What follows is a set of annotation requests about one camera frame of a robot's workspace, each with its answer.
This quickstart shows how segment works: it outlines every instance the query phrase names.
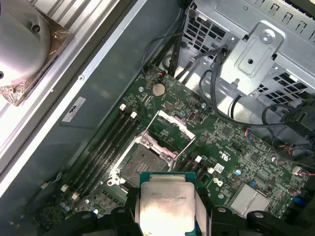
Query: white sticker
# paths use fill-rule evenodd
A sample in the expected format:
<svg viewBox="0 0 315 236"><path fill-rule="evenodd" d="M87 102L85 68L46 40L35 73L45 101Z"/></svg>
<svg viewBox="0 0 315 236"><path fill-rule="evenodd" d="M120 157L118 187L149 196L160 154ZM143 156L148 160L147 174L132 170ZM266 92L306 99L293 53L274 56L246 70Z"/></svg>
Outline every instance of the white sticker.
<svg viewBox="0 0 315 236"><path fill-rule="evenodd" d="M74 118L78 110L81 108L85 100L86 100L85 98L79 97L77 101L73 104L73 106L70 108L67 115L65 115L65 117L63 118L63 122L70 122Z"/></svg>
<svg viewBox="0 0 315 236"><path fill-rule="evenodd" d="M217 171L219 174L222 173L222 171L224 170L224 166L217 163L216 166L214 167L215 171Z"/></svg>

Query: small component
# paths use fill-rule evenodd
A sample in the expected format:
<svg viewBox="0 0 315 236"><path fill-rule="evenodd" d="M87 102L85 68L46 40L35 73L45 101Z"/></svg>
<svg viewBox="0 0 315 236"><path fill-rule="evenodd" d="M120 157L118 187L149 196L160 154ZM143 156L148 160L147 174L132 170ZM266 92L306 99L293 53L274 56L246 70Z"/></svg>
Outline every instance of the small component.
<svg viewBox="0 0 315 236"><path fill-rule="evenodd" d="M65 203L60 203L59 207L64 208L65 207Z"/></svg>
<svg viewBox="0 0 315 236"><path fill-rule="evenodd" d="M212 167L209 167L209 168L207 169L207 172L208 172L209 174L213 174L214 171L215 171L215 169L213 169Z"/></svg>
<svg viewBox="0 0 315 236"><path fill-rule="evenodd" d="M229 136L231 134L232 130L229 127L224 127L224 129L222 130L222 134L224 134L225 136Z"/></svg>
<svg viewBox="0 0 315 236"><path fill-rule="evenodd" d="M301 167L296 166L296 167L294 167L294 168L293 168L293 170L292 170L292 174L294 174L295 176L298 176L298 175L299 175L299 173L301 172L301 170L302 170L302 168L301 168Z"/></svg>
<svg viewBox="0 0 315 236"><path fill-rule="evenodd" d="M272 179L270 180L270 185L275 185L276 184L276 180L277 180L277 178L276 177L272 177Z"/></svg>
<svg viewBox="0 0 315 236"><path fill-rule="evenodd" d="M242 152L243 150L236 143L232 143L231 148L236 152Z"/></svg>
<svg viewBox="0 0 315 236"><path fill-rule="evenodd" d="M240 180L240 178L238 177L238 176L233 176L233 181L239 181Z"/></svg>
<svg viewBox="0 0 315 236"><path fill-rule="evenodd" d="M269 203L270 201L266 197L242 183L227 206L246 218L248 212L265 210Z"/></svg>
<svg viewBox="0 0 315 236"><path fill-rule="evenodd" d="M202 160L202 157L201 156L197 156L196 159L195 159L195 162L199 163L201 160Z"/></svg>
<svg viewBox="0 0 315 236"><path fill-rule="evenodd" d="M219 187L222 187L223 182L220 181L218 178L213 178L213 183L216 183Z"/></svg>
<svg viewBox="0 0 315 236"><path fill-rule="evenodd" d="M156 97L161 97L165 94L165 86L163 84L156 84L152 87L152 93Z"/></svg>
<svg viewBox="0 0 315 236"><path fill-rule="evenodd" d="M306 204L307 204L302 198L300 198L300 197L298 197L298 196L295 196L295 197L292 199L292 201L294 201L295 203L299 204L299 205L302 206L302 207L305 207Z"/></svg>
<svg viewBox="0 0 315 236"><path fill-rule="evenodd" d="M286 191L287 191L287 193L292 194L292 195L298 195L298 194L302 193L301 190L295 190L292 188L289 188Z"/></svg>
<svg viewBox="0 0 315 236"><path fill-rule="evenodd" d="M123 103L122 105L120 105L119 109L121 111L124 111L126 109L126 105Z"/></svg>
<svg viewBox="0 0 315 236"><path fill-rule="evenodd" d="M250 185L250 187L254 188L256 186L256 183L255 183L255 181L251 181L251 182L249 182L249 185Z"/></svg>
<svg viewBox="0 0 315 236"><path fill-rule="evenodd" d="M254 152L254 153L251 155L251 160L252 160L253 162L258 161L258 160L259 160L259 155Z"/></svg>
<svg viewBox="0 0 315 236"><path fill-rule="evenodd" d="M64 207L64 210L65 210L66 212L68 212L68 211L70 211L70 207L65 206L65 207Z"/></svg>
<svg viewBox="0 0 315 236"><path fill-rule="evenodd" d="M135 119L137 115L138 115L137 112L132 112L131 115L130 115L130 117L133 118L133 119Z"/></svg>
<svg viewBox="0 0 315 236"><path fill-rule="evenodd" d="M240 176L242 174L242 171L241 170L235 170L234 173L237 175L237 176Z"/></svg>
<svg viewBox="0 0 315 236"><path fill-rule="evenodd" d="M218 172L219 174L222 173L222 171L224 170L224 166L221 165L220 163L217 163L214 167L215 171Z"/></svg>
<svg viewBox="0 0 315 236"><path fill-rule="evenodd" d="M191 113L191 115L188 117L189 120L193 120L196 116L196 112Z"/></svg>
<svg viewBox="0 0 315 236"><path fill-rule="evenodd" d="M62 192L65 192L67 189L68 189L69 185L67 184L64 184L62 187L61 187L61 191Z"/></svg>
<svg viewBox="0 0 315 236"><path fill-rule="evenodd" d="M71 198L72 198L73 200L77 200L78 197L79 197L79 194L78 194L78 193L73 193Z"/></svg>

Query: gray metal panel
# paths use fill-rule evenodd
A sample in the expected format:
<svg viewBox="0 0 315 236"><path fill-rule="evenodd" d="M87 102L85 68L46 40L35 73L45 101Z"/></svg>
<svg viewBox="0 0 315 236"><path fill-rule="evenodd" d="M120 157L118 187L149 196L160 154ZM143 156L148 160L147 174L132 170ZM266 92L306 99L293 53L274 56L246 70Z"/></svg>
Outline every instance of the gray metal panel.
<svg viewBox="0 0 315 236"><path fill-rule="evenodd" d="M281 0L196 0L196 11L204 18L242 39L258 23L265 22L283 32L285 40L275 62L310 87L315 88L315 22ZM276 4L279 9L271 11ZM286 14L292 18L284 20Z"/></svg>
<svg viewBox="0 0 315 236"><path fill-rule="evenodd" d="M136 3L82 73L85 79L73 85L33 142L28 142L24 152L20 153L22 159L29 160L0 199L3 223L21 213L21 206L58 168L79 156L137 76L146 45L176 26L178 16L177 1L139 0ZM61 122L79 96L87 99L81 109L70 123Z"/></svg>

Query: green circuit board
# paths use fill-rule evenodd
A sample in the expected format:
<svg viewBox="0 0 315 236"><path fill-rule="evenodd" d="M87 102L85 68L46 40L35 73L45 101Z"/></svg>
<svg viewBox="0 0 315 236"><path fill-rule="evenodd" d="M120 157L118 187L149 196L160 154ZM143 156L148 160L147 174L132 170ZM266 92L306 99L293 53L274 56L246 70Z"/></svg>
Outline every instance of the green circuit board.
<svg viewBox="0 0 315 236"><path fill-rule="evenodd" d="M196 183L197 187L206 187L209 190L209 197L214 205L228 206L237 189L242 183L245 183L258 190L270 201L267 211L281 218L293 198L293 195L289 194L287 189L300 189L306 183L308 177L294 176L291 171L295 165L278 160L275 154L265 154L250 146L245 139L243 127L223 122L214 114L211 106L202 107L203 101L200 100L198 95L167 74L160 77L158 75L159 71L159 68L151 66L146 76L139 75L81 154L64 182L71 182L71 179L77 177L77 172L85 158L95 151L95 148L97 149L95 146L98 140L115 121L122 104L137 112L139 124L134 134L143 132L155 114L159 110L163 110L169 116L177 117L184 122L188 130L196 135L195 141L179 157L175 171L192 153L201 156L202 163L207 168L215 169L215 166L219 163L224 167L223 170L216 170L212 174L202 173L200 180ZM164 95L154 96L152 88L155 84L165 86ZM148 131L162 147L166 147L172 152L181 152L190 142L190 139L183 135L178 127L171 125L163 118L156 118ZM129 137L123 147L126 148L133 138L134 135ZM271 151L266 142L254 135L251 135L251 139L260 149ZM106 182L108 180L109 171L114 164L115 162L108 168L101 181ZM214 178L222 181L223 185L218 186L213 181ZM102 216L109 208L122 205L125 201L126 191L117 185L109 187L104 184L97 188L93 194L81 198L79 201L74 202L70 199L70 195L63 194L55 202L58 204L65 202L66 205L69 205L72 209L69 214L97 208L99 216ZM45 208L40 213L41 222L45 222L44 225L49 226L57 224L51 224L52 218L57 215L57 211L56 204ZM63 212L63 215L60 213L60 215L61 218L64 218L67 212Z"/></svg>

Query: metal bracket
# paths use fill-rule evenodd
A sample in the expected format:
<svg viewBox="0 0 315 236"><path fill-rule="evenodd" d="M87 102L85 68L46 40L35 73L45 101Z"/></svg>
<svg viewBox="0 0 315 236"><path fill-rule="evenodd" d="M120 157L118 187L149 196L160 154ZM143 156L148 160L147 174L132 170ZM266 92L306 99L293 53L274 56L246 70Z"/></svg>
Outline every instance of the metal bracket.
<svg viewBox="0 0 315 236"><path fill-rule="evenodd" d="M284 37L259 23L248 40L240 40L223 64L221 78L246 95L256 90L274 65L273 54Z"/></svg>

